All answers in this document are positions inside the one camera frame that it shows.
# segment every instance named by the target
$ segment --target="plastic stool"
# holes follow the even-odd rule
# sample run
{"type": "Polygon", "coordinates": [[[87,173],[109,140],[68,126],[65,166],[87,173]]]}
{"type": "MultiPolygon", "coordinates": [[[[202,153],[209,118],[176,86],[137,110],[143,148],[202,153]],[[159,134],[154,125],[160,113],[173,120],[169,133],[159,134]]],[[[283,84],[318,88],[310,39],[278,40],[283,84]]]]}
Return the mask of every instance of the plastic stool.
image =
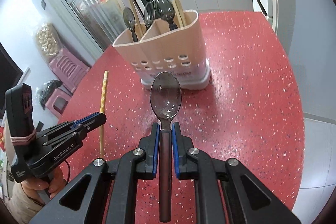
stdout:
{"type": "Polygon", "coordinates": [[[58,119],[61,118],[63,114],[64,108],[67,106],[68,102],[70,101],[71,96],[65,93],[63,90],[57,88],[54,90],[50,98],[48,99],[45,106],[49,109],[52,114],[54,114],[58,119]],[[56,106],[56,101],[58,98],[62,98],[66,101],[66,104],[60,109],[56,106]]]}
{"type": "Polygon", "coordinates": [[[49,63],[53,73],[63,82],[63,85],[74,93],[78,84],[90,70],[66,48],[62,48],[57,56],[49,63]]]}

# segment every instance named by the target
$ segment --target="plastic bag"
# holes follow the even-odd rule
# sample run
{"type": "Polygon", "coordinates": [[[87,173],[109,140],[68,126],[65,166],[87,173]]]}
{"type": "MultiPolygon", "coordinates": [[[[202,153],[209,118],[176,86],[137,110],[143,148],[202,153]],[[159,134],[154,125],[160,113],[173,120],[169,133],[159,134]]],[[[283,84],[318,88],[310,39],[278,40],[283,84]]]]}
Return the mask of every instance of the plastic bag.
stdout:
{"type": "Polygon", "coordinates": [[[45,104],[49,100],[50,96],[56,88],[59,88],[63,83],[59,80],[51,80],[43,84],[42,88],[36,88],[36,97],[39,100],[43,110],[45,109],[45,104]]]}
{"type": "Polygon", "coordinates": [[[43,23],[35,34],[35,42],[47,63],[56,57],[62,48],[57,31],[51,23],[43,23]]]}

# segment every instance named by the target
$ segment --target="red speckled countertop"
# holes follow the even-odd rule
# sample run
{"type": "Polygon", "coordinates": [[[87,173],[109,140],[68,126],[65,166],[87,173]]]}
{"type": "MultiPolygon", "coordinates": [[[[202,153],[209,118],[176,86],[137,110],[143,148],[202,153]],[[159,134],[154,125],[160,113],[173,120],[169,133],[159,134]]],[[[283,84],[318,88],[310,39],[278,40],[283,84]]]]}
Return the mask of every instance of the red speckled countertop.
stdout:
{"type": "MultiPolygon", "coordinates": [[[[212,78],[204,90],[183,91],[174,121],[180,122],[182,134],[192,137],[195,147],[212,157],[238,158],[292,209],[305,138],[298,87],[285,51],[261,13],[204,13],[199,18],[212,78]]],[[[157,118],[149,91],[112,47],[81,81],[60,122],[100,110],[104,70],[110,71],[105,159],[113,160],[136,148],[157,118]]],[[[97,157],[99,131],[94,130],[69,158],[71,178],[97,157]]],[[[193,187],[191,181],[173,178],[172,222],[196,222],[193,187]]],[[[158,223],[158,180],[139,181],[137,197],[135,222],[158,223]]]]}

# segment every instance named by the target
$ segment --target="screw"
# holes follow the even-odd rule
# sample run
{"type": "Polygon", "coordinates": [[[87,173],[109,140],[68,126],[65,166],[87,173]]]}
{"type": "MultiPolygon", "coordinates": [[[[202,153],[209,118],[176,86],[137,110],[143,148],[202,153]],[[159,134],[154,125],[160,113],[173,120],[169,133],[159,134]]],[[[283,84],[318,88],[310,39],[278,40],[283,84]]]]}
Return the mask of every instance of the screw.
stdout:
{"type": "Polygon", "coordinates": [[[237,159],[231,158],[227,161],[227,163],[231,166],[237,166],[239,161],[237,159]]]}
{"type": "Polygon", "coordinates": [[[103,163],[104,163],[104,160],[103,160],[103,159],[95,159],[95,160],[93,161],[93,165],[94,165],[94,166],[101,166],[101,165],[103,165],[103,163]]]}
{"type": "Polygon", "coordinates": [[[199,152],[200,152],[199,149],[195,147],[189,149],[189,153],[191,155],[197,155],[199,152]]]}
{"type": "Polygon", "coordinates": [[[143,150],[141,148],[135,148],[133,150],[133,154],[136,155],[136,156],[140,156],[143,154],[143,150]]]}

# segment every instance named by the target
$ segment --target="dark spoon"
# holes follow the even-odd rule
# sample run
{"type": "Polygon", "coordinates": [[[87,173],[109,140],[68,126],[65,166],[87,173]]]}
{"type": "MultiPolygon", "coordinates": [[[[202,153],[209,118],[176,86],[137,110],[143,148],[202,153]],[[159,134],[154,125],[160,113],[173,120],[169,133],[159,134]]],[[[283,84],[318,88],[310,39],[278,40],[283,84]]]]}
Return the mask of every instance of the dark spoon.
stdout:
{"type": "Polygon", "coordinates": [[[160,221],[171,220],[171,130],[170,124],[180,110],[182,92],[179,81],[169,72],[155,77],[151,88],[151,107],[161,122],[160,130],[160,221]]]}
{"type": "Polygon", "coordinates": [[[171,31],[177,29],[177,25],[173,21],[175,10],[169,0],[155,0],[154,7],[161,19],[168,22],[171,31]]]}
{"type": "Polygon", "coordinates": [[[148,30],[149,27],[153,24],[154,16],[155,16],[154,5],[152,2],[147,2],[143,16],[144,16],[146,30],[148,30]]]}
{"type": "Polygon", "coordinates": [[[135,17],[132,10],[128,7],[125,7],[123,17],[127,29],[129,29],[132,33],[133,42],[138,42],[138,37],[135,33],[135,17]]]}

